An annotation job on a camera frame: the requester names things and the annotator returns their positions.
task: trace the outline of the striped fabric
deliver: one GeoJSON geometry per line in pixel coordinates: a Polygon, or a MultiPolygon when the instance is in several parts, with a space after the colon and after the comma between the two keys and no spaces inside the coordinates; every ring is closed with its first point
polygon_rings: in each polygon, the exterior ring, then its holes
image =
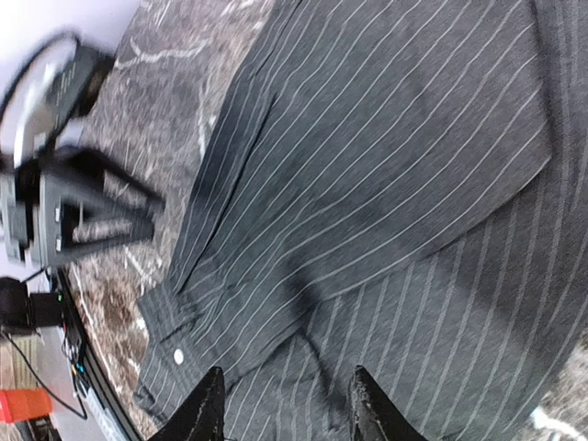
{"type": "Polygon", "coordinates": [[[229,438],[346,440],[362,364],[428,439],[510,439],[588,317],[581,6],[278,1],[141,299],[139,405],[220,366],[229,438]]]}

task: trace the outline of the dark gray cloth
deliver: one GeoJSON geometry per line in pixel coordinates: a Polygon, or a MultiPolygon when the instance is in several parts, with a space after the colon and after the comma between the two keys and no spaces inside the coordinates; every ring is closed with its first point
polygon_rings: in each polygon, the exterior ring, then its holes
{"type": "Polygon", "coordinates": [[[228,437],[346,440],[362,364],[429,439],[510,439],[586,325],[587,18],[277,2],[140,302],[142,408],[216,365],[228,437]]]}

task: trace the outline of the orange box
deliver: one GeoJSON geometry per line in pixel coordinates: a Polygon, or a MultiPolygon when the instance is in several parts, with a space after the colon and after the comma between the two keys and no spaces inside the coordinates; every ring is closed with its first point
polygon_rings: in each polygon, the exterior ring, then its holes
{"type": "Polygon", "coordinates": [[[0,390],[0,423],[32,420],[52,411],[51,397],[43,389],[0,390]]]}

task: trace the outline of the white button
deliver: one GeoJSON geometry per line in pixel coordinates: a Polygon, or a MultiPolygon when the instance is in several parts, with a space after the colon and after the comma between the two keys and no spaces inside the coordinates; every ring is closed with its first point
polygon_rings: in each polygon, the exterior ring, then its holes
{"type": "Polygon", "coordinates": [[[184,353],[180,349],[176,349],[174,352],[174,361],[177,365],[184,363],[184,353]]]}

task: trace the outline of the marble surface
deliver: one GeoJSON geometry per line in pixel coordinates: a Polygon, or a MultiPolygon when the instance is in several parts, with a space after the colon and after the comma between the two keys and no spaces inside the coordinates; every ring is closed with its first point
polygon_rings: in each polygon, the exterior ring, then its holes
{"type": "MultiPolygon", "coordinates": [[[[201,155],[229,82],[273,0],[145,0],[85,126],[101,148],[166,197],[153,243],[88,257],[70,268],[98,355],[144,436],[154,425],[132,392],[148,335],[136,299],[164,276],[201,155]]],[[[120,198],[124,187],[111,188],[120,198]]],[[[544,400],[550,415],[588,432],[588,338],[544,400]]],[[[520,440],[548,440],[529,426],[520,440]]]]}

